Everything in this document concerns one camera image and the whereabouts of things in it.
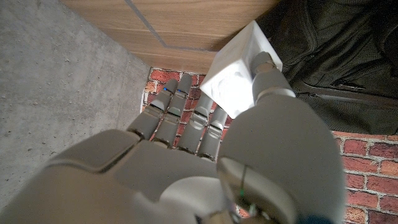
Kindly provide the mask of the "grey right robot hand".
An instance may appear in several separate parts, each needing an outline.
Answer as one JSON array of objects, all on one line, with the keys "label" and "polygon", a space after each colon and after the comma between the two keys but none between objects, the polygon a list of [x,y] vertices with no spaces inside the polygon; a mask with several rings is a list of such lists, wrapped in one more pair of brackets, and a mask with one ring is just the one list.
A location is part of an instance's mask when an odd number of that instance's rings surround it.
[{"label": "grey right robot hand", "polygon": [[268,53],[251,73],[255,105],[234,119],[216,161],[170,149],[153,138],[160,122],[138,117],[49,160],[1,222],[341,223],[345,175],[333,135]]}]

